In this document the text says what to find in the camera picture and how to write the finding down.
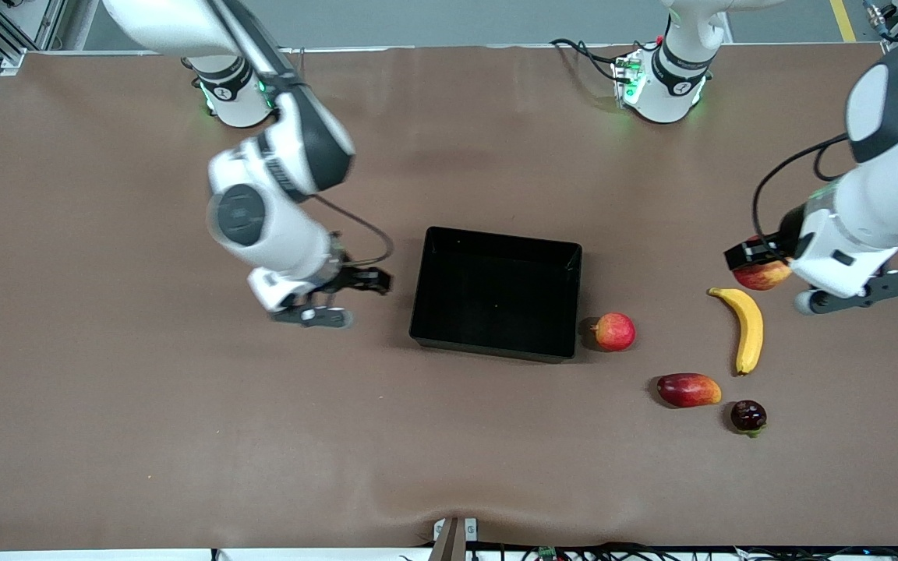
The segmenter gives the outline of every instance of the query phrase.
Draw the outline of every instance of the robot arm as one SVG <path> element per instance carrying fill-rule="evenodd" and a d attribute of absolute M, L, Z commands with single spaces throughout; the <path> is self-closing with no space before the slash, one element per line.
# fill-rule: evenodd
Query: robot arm
<path fill-rule="evenodd" d="M 214 95 L 220 97 L 218 87 L 229 89 L 227 79 L 254 82 L 259 106 L 278 109 L 277 123 L 219 153 L 209 170 L 210 233 L 256 267 L 249 285 L 272 319 L 348 326 L 346 310 L 334 308 L 331 298 L 317 305 L 314 295 L 342 288 L 386 294 L 389 274 L 359 269 L 338 238 L 299 209 L 345 180 L 355 150 L 348 132 L 278 53 L 256 17 L 238 0 L 104 2 L 136 41 L 160 53 L 189 55 L 204 84 L 220 79 L 220 86 L 210 88 Z M 217 71 L 207 66 L 214 60 L 229 65 Z"/>
<path fill-rule="evenodd" d="M 898 251 L 898 49 L 858 80 L 847 100 L 847 135 L 857 166 L 788 213 L 761 242 L 727 251 L 739 267 L 791 258 L 791 269 L 814 291 L 802 312 L 869 306 L 898 295 L 898 271 L 886 263 Z"/>
<path fill-rule="evenodd" d="M 721 13 L 759 10 L 784 0 L 660 0 L 670 12 L 663 42 L 616 64 L 617 98 L 656 123 L 680 120 L 698 103 L 705 74 L 726 36 Z"/>

